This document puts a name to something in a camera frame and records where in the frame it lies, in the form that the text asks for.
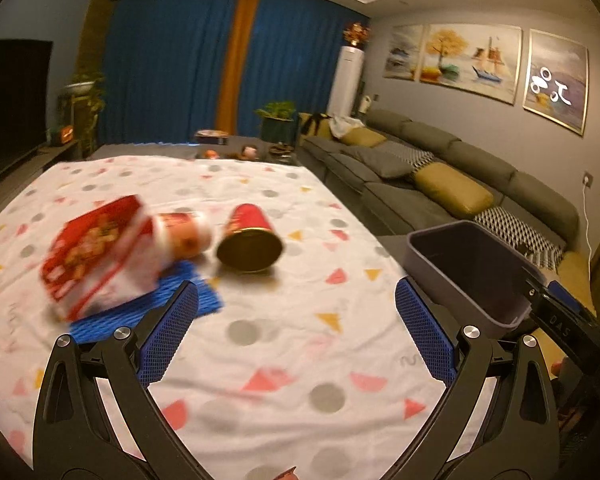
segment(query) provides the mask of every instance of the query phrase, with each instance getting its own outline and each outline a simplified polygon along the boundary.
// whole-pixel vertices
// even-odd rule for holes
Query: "gray bin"
[[[540,270],[522,254],[474,222],[453,222],[407,236],[404,269],[435,303],[461,325],[499,338],[531,310],[516,290],[521,268],[540,283]]]

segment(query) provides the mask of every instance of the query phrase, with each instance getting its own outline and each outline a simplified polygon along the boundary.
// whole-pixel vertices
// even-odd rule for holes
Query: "black and white patterned cloth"
[[[474,222],[509,244],[539,269],[557,271],[562,261],[562,249],[506,209],[490,207],[477,215]]]
[[[431,152],[410,148],[399,142],[394,142],[393,140],[381,142],[374,149],[386,153],[387,155],[396,156],[404,162],[408,162],[413,168],[413,173],[424,168],[427,164],[432,163],[434,158],[434,155]]]

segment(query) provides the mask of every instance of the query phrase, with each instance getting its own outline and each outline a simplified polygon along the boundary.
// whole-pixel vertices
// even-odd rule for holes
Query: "yellow tree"
[[[469,44],[451,28],[441,28],[427,41],[427,54],[438,54],[438,68],[447,56],[458,56]]]

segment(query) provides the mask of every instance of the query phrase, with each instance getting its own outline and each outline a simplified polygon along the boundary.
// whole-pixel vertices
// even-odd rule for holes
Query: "white cable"
[[[587,239],[587,246],[589,247],[589,259],[587,260],[587,264],[589,265],[589,281],[591,281],[591,254],[593,250],[591,249],[591,244],[589,243],[589,217],[587,217],[587,195],[585,191],[587,189],[587,185],[583,184],[582,186],[582,210],[584,211],[584,219],[587,223],[587,227],[585,229],[585,238]]]

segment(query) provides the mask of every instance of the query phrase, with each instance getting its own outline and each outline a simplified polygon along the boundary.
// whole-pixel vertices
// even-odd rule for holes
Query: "gray wall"
[[[582,2],[587,19],[577,21],[537,10],[493,7],[427,10],[372,20],[372,41],[365,58],[365,93],[379,94],[379,102],[374,106],[445,129],[555,189],[580,211],[578,246],[586,253],[581,184],[585,170],[594,177],[593,187],[587,191],[589,239],[594,251],[600,242],[600,16],[592,4]],[[523,51],[515,105],[452,88],[382,78],[392,26],[415,23],[502,23],[522,27]],[[589,107],[584,137],[522,108],[529,28],[559,34],[588,47]]]
[[[71,82],[82,22],[90,0],[3,0],[0,40],[53,41],[46,98],[46,124],[56,124],[60,89]]]

